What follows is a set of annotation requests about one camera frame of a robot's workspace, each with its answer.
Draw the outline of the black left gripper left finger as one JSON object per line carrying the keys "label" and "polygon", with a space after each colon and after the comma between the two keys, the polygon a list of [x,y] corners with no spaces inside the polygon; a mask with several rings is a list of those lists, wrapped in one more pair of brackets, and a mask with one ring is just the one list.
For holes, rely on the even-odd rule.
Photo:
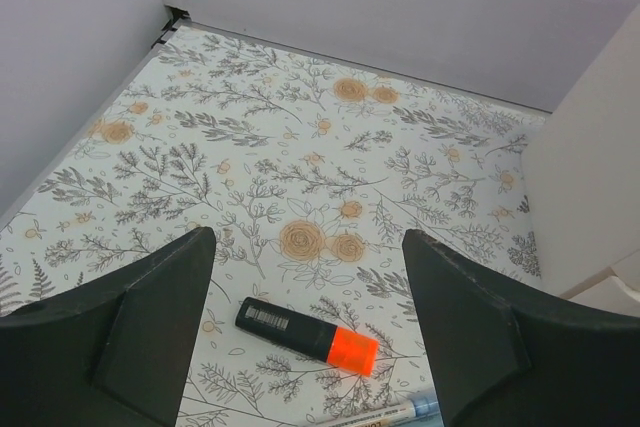
{"label": "black left gripper left finger", "polygon": [[2,425],[175,425],[215,251],[196,228],[3,317]]}

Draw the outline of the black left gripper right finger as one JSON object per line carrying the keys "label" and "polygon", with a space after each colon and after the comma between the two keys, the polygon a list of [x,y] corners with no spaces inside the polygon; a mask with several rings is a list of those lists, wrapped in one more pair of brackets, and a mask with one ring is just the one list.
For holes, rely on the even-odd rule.
{"label": "black left gripper right finger", "polygon": [[420,230],[402,250],[448,426],[635,426],[639,321],[482,266]]}

